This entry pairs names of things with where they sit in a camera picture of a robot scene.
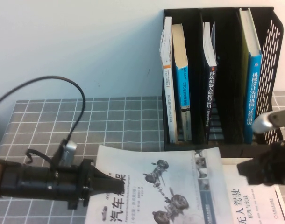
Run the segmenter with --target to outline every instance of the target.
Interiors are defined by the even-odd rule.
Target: black magazine holder
[[[283,140],[279,129],[256,135],[251,145],[243,144],[243,102],[241,100],[241,22],[240,7],[166,9],[164,17],[172,16],[173,24],[182,23],[188,57],[192,120],[192,141],[171,144],[168,136],[166,101],[163,85],[164,150],[183,151],[218,146],[222,157],[253,157],[270,149],[271,143]],[[262,65],[256,117],[272,110],[271,97],[283,39],[283,25],[273,7],[250,7],[262,51]],[[202,124],[202,22],[215,22],[217,73],[214,98],[223,140],[205,141]],[[212,134],[220,134],[210,129]]]

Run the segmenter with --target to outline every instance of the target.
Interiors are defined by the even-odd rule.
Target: book spine
[[[206,141],[209,141],[215,77],[216,77],[216,66],[210,67],[209,74],[208,74],[208,86],[207,86],[208,91],[207,91],[207,98],[206,98],[206,105],[205,105],[206,107],[206,119],[205,119],[206,120],[206,125],[205,125]]]
[[[177,137],[176,107],[175,107],[171,66],[169,65],[164,66],[163,77],[164,77],[164,91],[165,91],[170,143],[176,143],[178,141],[178,137]]]
[[[181,111],[184,141],[192,139],[190,110]]]
[[[251,125],[256,114],[261,60],[262,55],[259,55],[251,57],[249,61],[244,115],[244,143],[246,144],[252,143],[253,132]]]

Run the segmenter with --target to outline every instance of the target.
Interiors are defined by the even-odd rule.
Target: black cable
[[[72,133],[74,131],[74,129],[76,128],[78,122],[80,121],[84,111],[85,111],[85,107],[86,107],[86,97],[85,97],[85,94],[83,93],[82,89],[80,88],[79,85],[77,85],[75,82],[73,82],[72,80],[68,79],[68,78],[64,78],[64,77],[60,77],[60,76],[43,76],[43,77],[39,77],[39,78],[34,78],[32,80],[29,80],[15,88],[13,88],[11,91],[7,92],[5,95],[3,95],[1,98],[0,98],[0,103],[5,99],[7,98],[9,95],[11,95],[12,93],[16,92],[17,90],[29,85],[29,84],[32,84],[32,83],[35,83],[37,81],[41,81],[41,80],[45,80],[45,79],[59,79],[59,80],[63,80],[63,81],[66,81],[68,83],[71,83],[72,85],[74,85],[78,90],[79,92],[81,93],[81,96],[82,96],[82,108],[81,108],[81,112],[80,112],[80,115],[78,116],[75,124],[72,126],[71,130],[70,130],[70,133],[68,134],[67,136],[67,142],[70,140],[71,136],[72,136]]]

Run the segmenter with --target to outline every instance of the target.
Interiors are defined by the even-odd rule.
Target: book cover
[[[160,42],[160,57],[163,69],[163,82],[166,100],[166,111],[169,128],[170,143],[177,143],[177,121],[176,106],[174,97],[174,85],[172,78],[172,17],[166,17],[164,20],[164,29]]]

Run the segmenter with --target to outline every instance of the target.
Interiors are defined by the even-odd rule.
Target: table
[[[272,97],[273,110],[285,108],[285,92]],[[27,148],[52,156],[80,113],[80,99],[17,101],[0,144],[0,158],[24,162]],[[163,150],[161,97],[87,99],[84,116],[72,136],[78,143],[75,164],[96,159],[98,145],[133,150]],[[47,166],[34,156],[33,165]],[[280,187],[285,202],[285,187]],[[67,210],[67,202],[0,199],[0,224],[83,224],[86,208]]]

